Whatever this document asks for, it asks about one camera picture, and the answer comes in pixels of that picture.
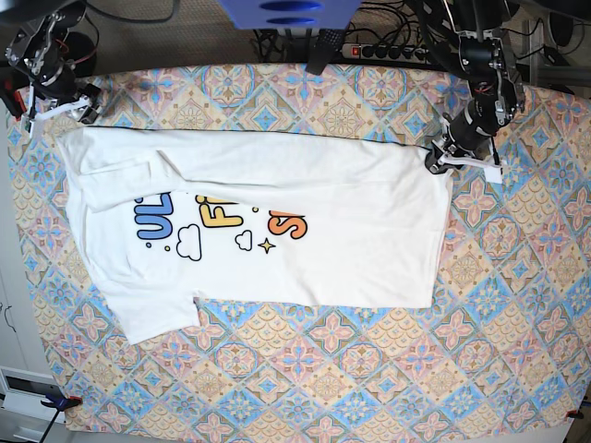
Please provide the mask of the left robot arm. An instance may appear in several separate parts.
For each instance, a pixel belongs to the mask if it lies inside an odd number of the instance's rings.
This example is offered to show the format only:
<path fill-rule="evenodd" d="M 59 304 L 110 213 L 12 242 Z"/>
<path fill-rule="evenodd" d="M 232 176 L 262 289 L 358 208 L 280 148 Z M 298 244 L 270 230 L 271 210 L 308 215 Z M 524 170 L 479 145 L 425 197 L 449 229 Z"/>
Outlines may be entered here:
<path fill-rule="evenodd" d="M 457 52 L 435 43 L 428 33 L 422 1 L 416 15 L 428 52 L 449 73 L 468 82 L 471 100 L 455 117 L 441 118 L 442 132 L 431 141 L 425 166 L 432 174 L 472 166 L 484 171 L 490 183 L 502 182 L 503 165 L 494 138 L 516 114 L 525 110 L 525 92 L 516 56 L 502 25 L 512 15 L 505 1 L 444 1 L 457 36 Z"/>

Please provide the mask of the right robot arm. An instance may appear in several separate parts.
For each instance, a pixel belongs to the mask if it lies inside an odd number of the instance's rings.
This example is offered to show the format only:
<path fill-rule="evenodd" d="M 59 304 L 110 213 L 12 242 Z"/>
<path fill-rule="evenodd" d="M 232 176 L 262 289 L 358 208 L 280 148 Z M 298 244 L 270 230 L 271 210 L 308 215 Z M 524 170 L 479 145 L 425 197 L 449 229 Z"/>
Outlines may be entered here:
<path fill-rule="evenodd" d="M 98 42 L 72 31 L 86 18 L 83 1 L 1 5 L 3 21 L 21 21 L 1 62 L 1 100 L 30 134 L 59 114 L 91 125 L 101 113 L 102 90 L 84 80 L 96 67 Z"/>

